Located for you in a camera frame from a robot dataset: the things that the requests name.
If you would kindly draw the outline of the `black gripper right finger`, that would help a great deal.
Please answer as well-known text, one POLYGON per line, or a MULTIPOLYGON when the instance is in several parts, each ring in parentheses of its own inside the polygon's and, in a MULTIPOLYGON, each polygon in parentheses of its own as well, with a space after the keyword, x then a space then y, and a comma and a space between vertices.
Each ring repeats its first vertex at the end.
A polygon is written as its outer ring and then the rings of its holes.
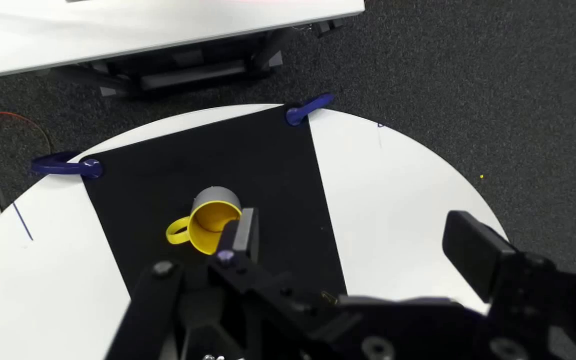
POLYGON ((445 216, 441 252, 481 301, 489 301, 504 257, 515 247, 469 212, 450 209, 445 216))

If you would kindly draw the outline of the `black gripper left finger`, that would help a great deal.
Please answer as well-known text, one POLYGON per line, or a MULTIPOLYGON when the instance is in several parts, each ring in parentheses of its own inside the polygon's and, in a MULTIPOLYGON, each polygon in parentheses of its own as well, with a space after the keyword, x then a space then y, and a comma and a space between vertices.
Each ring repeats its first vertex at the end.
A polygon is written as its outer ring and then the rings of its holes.
POLYGON ((220 236, 215 260, 230 265, 236 257, 257 260, 259 252, 259 226, 257 209, 243 207, 237 219, 230 219, 220 236))

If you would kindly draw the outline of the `white robot base table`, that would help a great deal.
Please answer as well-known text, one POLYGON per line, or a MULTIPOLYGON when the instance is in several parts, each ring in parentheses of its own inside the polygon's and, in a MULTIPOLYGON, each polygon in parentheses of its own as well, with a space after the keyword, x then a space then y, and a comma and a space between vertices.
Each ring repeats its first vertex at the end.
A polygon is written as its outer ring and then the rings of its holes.
POLYGON ((0 0, 0 76, 364 10, 365 0, 0 0))

